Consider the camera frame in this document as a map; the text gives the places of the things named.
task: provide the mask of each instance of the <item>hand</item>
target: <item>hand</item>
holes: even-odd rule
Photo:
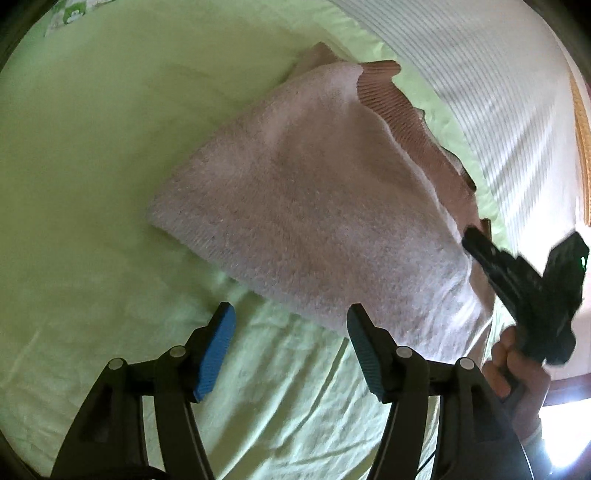
[[[515,349],[516,340],[516,327],[504,330],[500,341],[492,347],[492,360],[484,364],[482,374],[501,398],[511,393],[503,370],[508,369],[525,385],[526,392],[513,415],[513,429],[519,440],[523,441],[536,431],[540,423],[539,413],[550,388],[550,375],[538,362]]]

